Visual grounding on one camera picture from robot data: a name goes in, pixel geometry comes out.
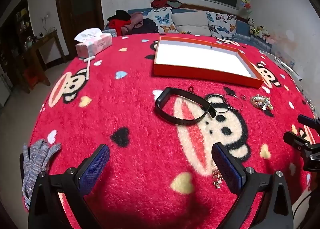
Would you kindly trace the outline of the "gold pendant earring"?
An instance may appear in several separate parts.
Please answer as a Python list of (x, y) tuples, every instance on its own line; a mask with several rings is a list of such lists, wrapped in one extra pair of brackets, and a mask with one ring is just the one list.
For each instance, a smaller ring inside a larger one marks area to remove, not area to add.
[(215, 186), (216, 189), (219, 189), (223, 182), (223, 177), (213, 160), (212, 160), (212, 177), (213, 177), (213, 185)]

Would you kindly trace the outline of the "black smart band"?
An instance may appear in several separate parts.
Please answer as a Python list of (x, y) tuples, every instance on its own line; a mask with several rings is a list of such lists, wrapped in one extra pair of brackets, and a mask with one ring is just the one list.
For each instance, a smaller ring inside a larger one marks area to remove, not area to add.
[[(173, 115), (167, 113), (164, 107), (175, 99)], [(179, 88), (167, 87), (155, 100), (155, 112), (165, 121), (180, 126), (191, 126), (199, 123), (207, 115), (216, 117), (212, 102)]]

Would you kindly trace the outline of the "grey knit glove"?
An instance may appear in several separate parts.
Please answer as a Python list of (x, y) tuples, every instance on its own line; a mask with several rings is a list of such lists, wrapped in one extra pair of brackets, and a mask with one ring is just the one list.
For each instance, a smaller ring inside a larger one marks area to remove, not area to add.
[(22, 195), (24, 204), (29, 211), (31, 197), (37, 176), (40, 172), (49, 171), (50, 159), (61, 150), (61, 144), (50, 145), (46, 140), (40, 139), (31, 147), (23, 146), (23, 172)]

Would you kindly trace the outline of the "red monkey print blanket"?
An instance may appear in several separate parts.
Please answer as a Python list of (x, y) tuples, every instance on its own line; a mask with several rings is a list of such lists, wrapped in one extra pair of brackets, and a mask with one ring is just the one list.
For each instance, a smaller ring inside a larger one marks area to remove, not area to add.
[[(61, 144), (50, 174), (76, 167), (100, 145), (110, 161), (85, 200), (102, 228), (216, 228), (235, 195), (213, 185), (211, 148), (220, 142), (245, 166), (282, 171), (292, 202), (311, 189), (297, 150), (284, 143), (292, 131), (310, 143), (319, 136), (301, 125), (312, 111), (291, 77), (266, 53), (242, 51), (264, 78), (260, 89), (152, 75), (159, 34), (117, 37), (90, 64), (73, 60), (46, 98), (30, 141)], [(155, 113), (167, 87), (208, 97), (217, 116), (176, 126)]]

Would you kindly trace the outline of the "plush toys pile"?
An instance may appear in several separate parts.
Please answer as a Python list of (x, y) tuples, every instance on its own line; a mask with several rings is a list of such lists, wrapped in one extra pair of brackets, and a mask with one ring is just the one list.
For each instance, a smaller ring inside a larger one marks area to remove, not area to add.
[(264, 42), (274, 45), (277, 43), (276, 39), (269, 34), (268, 30), (264, 26), (255, 26), (254, 20), (248, 18), (249, 33), (256, 38), (263, 40)]

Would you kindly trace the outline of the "dark wooden side table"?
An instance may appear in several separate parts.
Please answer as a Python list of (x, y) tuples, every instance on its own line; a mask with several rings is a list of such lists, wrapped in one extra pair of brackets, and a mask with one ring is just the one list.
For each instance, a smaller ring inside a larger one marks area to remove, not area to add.
[(23, 56), (28, 63), (28, 67), (22, 71), (23, 89), (26, 93), (30, 93), (31, 90), (38, 83), (44, 83), (46, 86), (50, 86), (50, 81), (47, 78), (45, 71), (47, 69), (47, 64), (43, 60), (40, 60), (40, 48), (50, 41), (54, 40), (57, 46), (61, 60), (59, 63), (66, 63), (67, 57), (63, 52), (59, 37), (57, 35), (57, 30), (50, 32), (49, 34), (38, 39), (30, 48), (27, 49), (25, 55)]

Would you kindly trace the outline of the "orange shallow tray box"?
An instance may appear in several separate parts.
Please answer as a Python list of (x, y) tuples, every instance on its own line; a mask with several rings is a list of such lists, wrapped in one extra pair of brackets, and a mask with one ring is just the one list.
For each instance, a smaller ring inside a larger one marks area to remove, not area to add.
[(237, 48), (222, 41), (159, 37), (153, 75), (209, 80), (259, 89), (263, 77)]

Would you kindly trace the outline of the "pink tissue pack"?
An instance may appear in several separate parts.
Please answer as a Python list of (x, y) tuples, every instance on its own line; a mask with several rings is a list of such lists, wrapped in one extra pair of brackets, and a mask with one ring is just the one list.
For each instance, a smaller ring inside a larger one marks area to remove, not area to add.
[(77, 56), (88, 58), (96, 56), (112, 45), (112, 35), (103, 33), (99, 28), (90, 28), (79, 33), (75, 38)]

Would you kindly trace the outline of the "right butterfly pillow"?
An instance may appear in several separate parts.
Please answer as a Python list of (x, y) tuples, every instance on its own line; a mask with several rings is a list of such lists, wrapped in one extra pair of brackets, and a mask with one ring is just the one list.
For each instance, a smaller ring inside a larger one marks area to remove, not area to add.
[(236, 34), (236, 16), (207, 11), (208, 27), (212, 37), (231, 40)]

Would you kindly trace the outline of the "butterfly pillow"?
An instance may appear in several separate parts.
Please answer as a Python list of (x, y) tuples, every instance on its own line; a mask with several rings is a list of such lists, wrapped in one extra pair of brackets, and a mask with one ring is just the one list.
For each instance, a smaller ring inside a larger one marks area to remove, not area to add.
[(159, 33), (178, 33), (172, 20), (170, 7), (153, 8), (143, 12), (144, 19), (152, 20), (158, 27)]
[(212, 37), (231, 40), (236, 34), (236, 16), (207, 11), (208, 27)]

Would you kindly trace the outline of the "colourful pinwheel toy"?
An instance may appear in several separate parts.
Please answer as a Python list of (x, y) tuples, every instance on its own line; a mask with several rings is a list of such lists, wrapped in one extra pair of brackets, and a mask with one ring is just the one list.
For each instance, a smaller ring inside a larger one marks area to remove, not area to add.
[(250, 0), (241, 0), (241, 5), (245, 9), (247, 14), (247, 18), (249, 18), (251, 14), (251, 1)]

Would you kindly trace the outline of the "beige pillow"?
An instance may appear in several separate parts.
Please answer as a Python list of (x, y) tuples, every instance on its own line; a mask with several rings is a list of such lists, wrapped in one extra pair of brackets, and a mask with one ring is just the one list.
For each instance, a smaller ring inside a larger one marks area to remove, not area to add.
[(180, 33), (211, 37), (205, 11), (175, 13), (171, 18)]

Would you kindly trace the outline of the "pile of clothes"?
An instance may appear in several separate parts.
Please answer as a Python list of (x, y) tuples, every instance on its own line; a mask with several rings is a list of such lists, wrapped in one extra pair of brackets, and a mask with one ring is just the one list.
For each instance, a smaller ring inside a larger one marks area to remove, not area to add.
[(115, 15), (107, 19), (103, 33), (110, 33), (112, 37), (158, 33), (158, 26), (150, 18), (144, 18), (142, 12), (129, 14), (124, 10), (116, 10)]

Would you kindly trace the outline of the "dark display shelf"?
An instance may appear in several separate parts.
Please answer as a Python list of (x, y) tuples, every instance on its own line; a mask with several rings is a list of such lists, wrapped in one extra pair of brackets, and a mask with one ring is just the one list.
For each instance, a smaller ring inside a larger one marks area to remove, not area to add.
[(24, 78), (29, 67), (27, 38), (34, 35), (29, 16), (28, 0), (21, 0), (1, 26), (1, 68), (10, 88), (30, 92)]

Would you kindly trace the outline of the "left butterfly pillow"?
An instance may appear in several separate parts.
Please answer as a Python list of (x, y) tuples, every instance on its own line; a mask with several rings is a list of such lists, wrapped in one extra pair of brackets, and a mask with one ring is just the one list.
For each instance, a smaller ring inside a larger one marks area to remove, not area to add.
[(178, 33), (172, 20), (170, 7), (153, 8), (143, 12), (144, 19), (152, 20), (158, 27), (159, 33)]

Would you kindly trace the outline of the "dark wooden door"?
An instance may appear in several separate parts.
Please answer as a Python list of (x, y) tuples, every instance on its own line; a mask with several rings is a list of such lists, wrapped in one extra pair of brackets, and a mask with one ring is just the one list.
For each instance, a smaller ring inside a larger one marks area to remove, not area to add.
[(104, 27), (101, 0), (56, 0), (56, 7), (67, 50), (75, 58), (74, 38), (86, 29)]

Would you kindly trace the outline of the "red clothes on sill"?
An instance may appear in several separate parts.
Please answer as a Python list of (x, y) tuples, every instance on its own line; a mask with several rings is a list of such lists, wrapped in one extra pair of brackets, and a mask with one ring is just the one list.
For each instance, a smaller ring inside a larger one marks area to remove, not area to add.
[(180, 8), (182, 3), (178, 0), (153, 0), (151, 2), (152, 8), (163, 8), (163, 7), (171, 7), (174, 9)]

